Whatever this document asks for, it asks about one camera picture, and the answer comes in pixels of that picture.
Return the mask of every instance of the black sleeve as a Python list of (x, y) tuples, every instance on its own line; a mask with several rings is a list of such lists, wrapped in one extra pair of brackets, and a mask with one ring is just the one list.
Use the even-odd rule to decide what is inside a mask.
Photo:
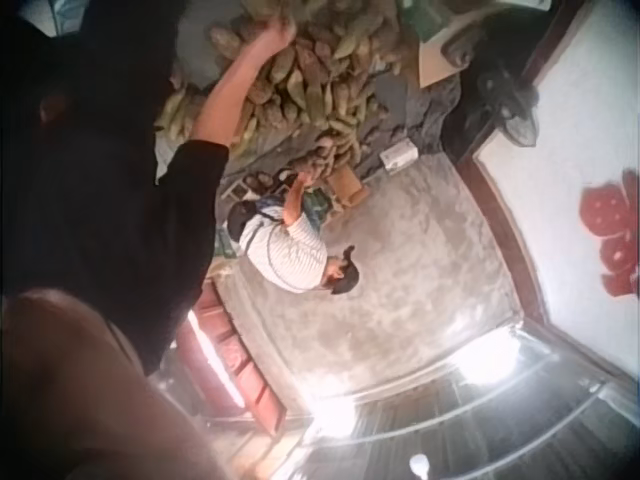
[(213, 218), (216, 192), (229, 159), (229, 148), (204, 140), (182, 144), (160, 179), (163, 195), (169, 196), (181, 214), (193, 221)]

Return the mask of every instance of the white box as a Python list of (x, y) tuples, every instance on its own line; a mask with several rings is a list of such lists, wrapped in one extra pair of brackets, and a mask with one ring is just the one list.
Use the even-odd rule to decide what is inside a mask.
[(387, 148), (380, 154), (380, 160), (389, 173), (396, 173), (411, 165), (418, 159), (418, 147), (411, 140), (405, 138), (393, 147)]

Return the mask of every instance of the white wall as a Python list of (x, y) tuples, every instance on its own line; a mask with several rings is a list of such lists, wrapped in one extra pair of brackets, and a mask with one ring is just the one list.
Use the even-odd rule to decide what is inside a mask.
[(537, 146), (517, 148), (497, 134), (478, 159), (520, 229), (552, 323), (637, 378), (638, 299), (605, 292), (600, 239), (578, 215), (585, 186), (638, 169), (633, 11), (597, 0), (538, 88)]

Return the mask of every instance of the hand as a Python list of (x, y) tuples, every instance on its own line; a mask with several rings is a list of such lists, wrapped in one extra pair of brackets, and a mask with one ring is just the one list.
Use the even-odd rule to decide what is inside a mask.
[(296, 36), (296, 24), (293, 19), (283, 20), (276, 16), (269, 20), (265, 28), (251, 45), (268, 60), (280, 50), (284, 50)]
[(303, 187), (307, 188), (313, 184), (315, 179), (313, 178), (313, 175), (311, 175), (311, 173), (304, 171), (298, 173), (298, 178), (296, 178), (296, 181), (300, 182)]

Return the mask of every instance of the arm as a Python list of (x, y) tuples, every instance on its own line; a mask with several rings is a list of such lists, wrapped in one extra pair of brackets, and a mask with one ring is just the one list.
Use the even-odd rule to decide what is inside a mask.
[(233, 139), (242, 104), (260, 68), (285, 48), (295, 36), (293, 24), (276, 19), (248, 44), (222, 76), (200, 112), (191, 133), (192, 140), (206, 140), (229, 146)]
[(288, 228), (296, 223), (300, 215), (302, 215), (302, 195), (310, 180), (308, 173), (301, 172), (293, 182), (293, 185), (291, 185), (287, 198), (284, 200), (284, 210), (282, 212), (282, 221), (285, 227)]

